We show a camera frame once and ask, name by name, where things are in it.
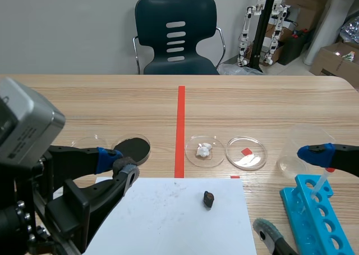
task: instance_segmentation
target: chair backrest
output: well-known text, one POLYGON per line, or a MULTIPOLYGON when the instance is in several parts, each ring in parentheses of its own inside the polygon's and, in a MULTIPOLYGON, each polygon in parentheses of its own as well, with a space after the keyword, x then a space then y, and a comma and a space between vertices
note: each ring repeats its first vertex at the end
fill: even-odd
POLYGON ((135 16, 139 42, 153 48, 154 61, 197 54, 217 26, 214 0, 139 0, 135 16))

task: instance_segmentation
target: plastic beaker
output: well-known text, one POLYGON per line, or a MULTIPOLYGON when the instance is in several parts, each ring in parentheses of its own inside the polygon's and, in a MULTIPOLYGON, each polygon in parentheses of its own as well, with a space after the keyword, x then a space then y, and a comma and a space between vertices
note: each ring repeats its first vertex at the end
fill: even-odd
POLYGON ((306 145, 335 143, 335 140, 321 127, 310 124, 299 124, 291 128, 287 141, 278 157, 278 167, 288 176, 310 174, 311 165, 297 156, 301 147, 306 145))

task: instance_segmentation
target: blue test tube rack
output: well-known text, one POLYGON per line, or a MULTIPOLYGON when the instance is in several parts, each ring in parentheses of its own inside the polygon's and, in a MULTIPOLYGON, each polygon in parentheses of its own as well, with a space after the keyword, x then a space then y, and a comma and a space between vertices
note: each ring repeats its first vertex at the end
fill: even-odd
POLYGON ((316 198, 311 198, 312 189, 307 183, 315 186, 319 178, 297 175, 296 188, 280 191, 298 251, 302 255, 354 255, 329 202, 334 194, 329 182, 324 183, 316 198))

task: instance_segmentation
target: black powder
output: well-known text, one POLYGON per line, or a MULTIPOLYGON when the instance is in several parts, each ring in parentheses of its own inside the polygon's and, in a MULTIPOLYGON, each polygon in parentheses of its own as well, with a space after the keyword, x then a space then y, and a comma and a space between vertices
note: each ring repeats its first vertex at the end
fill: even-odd
POLYGON ((120 151, 124 157, 131 157, 137 165, 141 165, 147 159, 150 152, 150 144, 141 138, 131 138, 120 142, 114 150, 120 151))

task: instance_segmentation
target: white wall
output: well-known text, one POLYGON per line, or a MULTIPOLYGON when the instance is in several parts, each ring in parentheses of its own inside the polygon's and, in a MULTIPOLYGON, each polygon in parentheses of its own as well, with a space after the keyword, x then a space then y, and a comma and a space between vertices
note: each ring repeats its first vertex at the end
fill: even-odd
MULTIPOLYGON (((135 74, 137 1, 0 0, 0 73, 135 74)), ((215 1, 227 60, 237 54, 243 16, 255 0, 215 1)), ((202 41, 197 51, 217 63, 219 35, 202 41)), ((140 47, 139 55, 143 68, 153 51, 140 47)))

